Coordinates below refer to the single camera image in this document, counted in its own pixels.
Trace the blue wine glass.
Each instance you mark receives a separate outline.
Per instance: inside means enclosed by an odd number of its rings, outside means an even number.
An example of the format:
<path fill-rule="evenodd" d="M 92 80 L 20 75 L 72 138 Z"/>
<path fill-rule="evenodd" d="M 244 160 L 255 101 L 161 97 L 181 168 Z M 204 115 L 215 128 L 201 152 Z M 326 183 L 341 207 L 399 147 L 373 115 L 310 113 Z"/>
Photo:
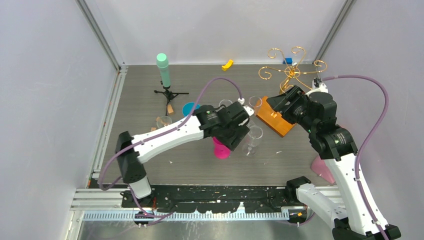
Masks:
<path fill-rule="evenodd" d="M 187 117 L 190 115 L 190 112 L 192 110 L 192 108 L 194 107 L 194 109 L 198 109 L 200 107 L 199 104 L 195 104 L 194 102 L 188 102 L 186 103 L 183 107 L 182 107 L 182 114 L 184 117 Z"/>

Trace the clear patterned wine glass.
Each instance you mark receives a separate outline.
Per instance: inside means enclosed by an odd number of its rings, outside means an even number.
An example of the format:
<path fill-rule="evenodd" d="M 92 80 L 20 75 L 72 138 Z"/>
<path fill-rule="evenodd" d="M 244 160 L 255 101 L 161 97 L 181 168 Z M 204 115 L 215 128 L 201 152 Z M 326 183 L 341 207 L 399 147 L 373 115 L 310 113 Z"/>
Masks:
<path fill-rule="evenodd" d="M 172 119 L 167 115 L 158 116 L 156 118 L 156 126 L 158 129 L 171 125 L 172 123 L 173 123 Z"/>

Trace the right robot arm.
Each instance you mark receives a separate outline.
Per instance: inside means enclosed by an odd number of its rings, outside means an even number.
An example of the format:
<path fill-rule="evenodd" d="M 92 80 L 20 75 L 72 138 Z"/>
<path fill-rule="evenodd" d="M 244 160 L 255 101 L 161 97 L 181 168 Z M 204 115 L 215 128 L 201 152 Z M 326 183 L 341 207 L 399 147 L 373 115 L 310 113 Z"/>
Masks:
<path fill-rule="evenodd" d="M 400 229 L 382 216 L 358 166 L 358 148 L 350 132 L 337 124 L 337 103 L 326 92 L 294 86 L 267 99 L 273 111 L 308 132 L 309 142 L 335 179 L 344 207 L 339 207 L 304 176 L 286 183 L 291 205 L 307 205 L 327 223 L 335 240 L 396 240 Z"/>

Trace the clear plain wine glass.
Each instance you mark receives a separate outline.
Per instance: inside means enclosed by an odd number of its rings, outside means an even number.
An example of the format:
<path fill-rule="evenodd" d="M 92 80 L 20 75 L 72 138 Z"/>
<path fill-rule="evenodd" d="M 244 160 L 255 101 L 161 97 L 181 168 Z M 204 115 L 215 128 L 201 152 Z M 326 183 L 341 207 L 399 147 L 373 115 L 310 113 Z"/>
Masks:
<path fill-rule="evenodd" d="M 229 100 L 229 99 L 222 99 L 222 100 L 219 102 L 218 106 L 219 106 L 219 107 L 221 107 L 221 106 L 229 107 L 232 103 L 233 103 L 233 102 L 232 102 L 231 100 Z"/>

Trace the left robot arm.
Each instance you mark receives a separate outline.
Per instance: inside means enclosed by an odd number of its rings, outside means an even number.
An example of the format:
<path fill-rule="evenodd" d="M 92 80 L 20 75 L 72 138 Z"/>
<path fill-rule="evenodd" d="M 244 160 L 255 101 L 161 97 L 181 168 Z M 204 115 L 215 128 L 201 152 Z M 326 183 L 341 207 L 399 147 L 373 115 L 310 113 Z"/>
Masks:
<path fill-rule="evenodd" d="M 160 129 L 137 135 L 128 131 L 118 136 L 115 156 L 122 180 L 134 193 L 141 207 L 153 202 L 152 188 L 144 164 L 155 156 L 179 145 L 216 138 L 234 151 L 249 132 L 247 126 L 255 111 L 247 105 L 234 102 L 230 106 L 202 105 L 178 122 Z"/>

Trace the pink wine glass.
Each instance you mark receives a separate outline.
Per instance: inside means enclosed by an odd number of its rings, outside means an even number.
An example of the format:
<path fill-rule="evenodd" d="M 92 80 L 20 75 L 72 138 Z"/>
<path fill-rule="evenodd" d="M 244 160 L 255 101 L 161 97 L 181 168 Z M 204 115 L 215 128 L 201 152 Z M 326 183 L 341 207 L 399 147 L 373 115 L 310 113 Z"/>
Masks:
<path fill-rule="evenodd" d="M 227 159 L 231 155 L 231 151 L 221 143 L 216 137 L 212 138 L 214 144 L 214 155 L 218 159 Z"/>

